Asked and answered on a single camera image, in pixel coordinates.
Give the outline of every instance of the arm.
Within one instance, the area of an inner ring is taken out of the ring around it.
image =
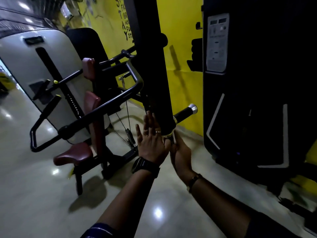
[[[155,116],[148,111],[144,116],[143,135],[138,125],[136,131],[139,156],[161,165],[168,155],[171,141],[166,140],[163,143]],[[154,176],[151,172],[135,172],[97,222],[109,225],[121,232],[121,235],[133,237],[153,181]]]
[[[174,131],[176,145],[171,148],[171,161],[180,179],[188,185],[196,176],[192,170],[191,150]],[[208,216],[227,237],[242,238],[246,235],[253,210],[227,195],[204,178],[198,179],[191,193]]]

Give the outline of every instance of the glossy floor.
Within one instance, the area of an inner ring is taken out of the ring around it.
[[[144,110],[128,103],[130,123],[142,124]],[[18,89],[0,103],[0,233],[1,237],[80,237],[94,224],[131,175],[133,162],[125,165],[110,180],[102,180],[101,167],[83,175],[84,192],[78,197],[75,179],[68,179],[72,165],[56,167],[52,157],[70,144],[60,140],[39,153],[30,151],[29,131],[39,111]],[[118,112],[125,127],[127,110]],[[116,115],[111,117],[115,130],[126,138]],[[38,143],[56,135],[44,122],[37,132]],[[214,162],[204,148],[202,138],[184,132],[192,149],[193,168],[204,177],[252,208],[264,212],[294,233],[302,230],[302,219],[281,206],[263,188],[252,184]],[[116,134],[106,142],[111,151],[123,155],[130,149]],[[162,164],[159,177],[149,194],[135,237],[224,237],[204,213],[184,184],[176,176],[169,157]]]

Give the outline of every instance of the person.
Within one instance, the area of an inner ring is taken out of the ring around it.
[[[159,167],[170,152],[172,165],[194,199],[227,237],[297,237],[262,213],[221,191],[193,171],[191,149],[174,131],[175,143],[165,139],[155,115],[144,116],[143,134],[136,125],[139,156]],[[133,237],[157,174],[147,169],[133,173],[96,224],[81,238]]]

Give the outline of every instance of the forearm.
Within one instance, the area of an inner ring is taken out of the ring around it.
[[[153,181],[147,170],[134,173],[97,222],[133,237]]]
[[[204,178],[198,179],[191,193],[208,216],[227,237],[243,238],[251,221],[253,210],[221,191]]]

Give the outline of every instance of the black wristwatch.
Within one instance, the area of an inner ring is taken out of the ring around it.
[[[134,174],[140,169],[150,171],[154,175],[154,177],[157,178],[157,176],[159,175],[160,167],[149,160],[139,157],[132,166],[132,173]]]

